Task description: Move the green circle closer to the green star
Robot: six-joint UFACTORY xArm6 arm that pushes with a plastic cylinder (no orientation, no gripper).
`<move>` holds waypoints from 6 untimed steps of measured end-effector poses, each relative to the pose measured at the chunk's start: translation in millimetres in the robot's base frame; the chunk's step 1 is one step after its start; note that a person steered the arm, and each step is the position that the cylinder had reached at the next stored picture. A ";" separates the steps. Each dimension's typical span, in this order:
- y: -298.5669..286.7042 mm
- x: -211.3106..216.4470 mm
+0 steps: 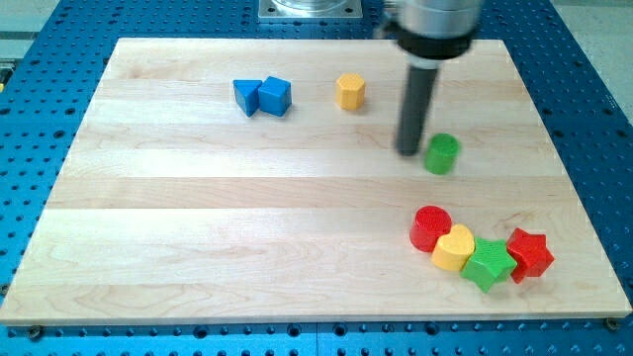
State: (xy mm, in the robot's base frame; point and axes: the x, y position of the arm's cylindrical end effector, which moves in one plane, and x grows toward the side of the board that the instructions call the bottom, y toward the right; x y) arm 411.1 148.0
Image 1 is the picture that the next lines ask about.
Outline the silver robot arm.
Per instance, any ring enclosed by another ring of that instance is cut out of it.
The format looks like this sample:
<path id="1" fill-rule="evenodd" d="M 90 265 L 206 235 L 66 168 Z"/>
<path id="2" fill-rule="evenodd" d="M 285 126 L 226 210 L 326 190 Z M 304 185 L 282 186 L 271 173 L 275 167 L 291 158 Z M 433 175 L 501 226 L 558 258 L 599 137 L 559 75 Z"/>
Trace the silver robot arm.
<path id="1" fill-rule="evenodd" d="M 483 5 L 483 0 L 385 1 L 373 36 L 395 40 L 412 67 L 437 69 L 469 50 Z"/>

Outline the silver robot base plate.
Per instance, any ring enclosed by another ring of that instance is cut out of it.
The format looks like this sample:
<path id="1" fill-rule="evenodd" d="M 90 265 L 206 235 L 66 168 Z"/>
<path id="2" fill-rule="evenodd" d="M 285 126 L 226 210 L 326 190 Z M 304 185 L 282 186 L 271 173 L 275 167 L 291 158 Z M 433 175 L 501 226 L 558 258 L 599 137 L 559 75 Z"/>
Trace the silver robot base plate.
<path id="1" fill-rule="evenodd" d="M 359 19 L 363 17 L 361 0 L 259 0 L 258 18 L 285 19 Z"/>

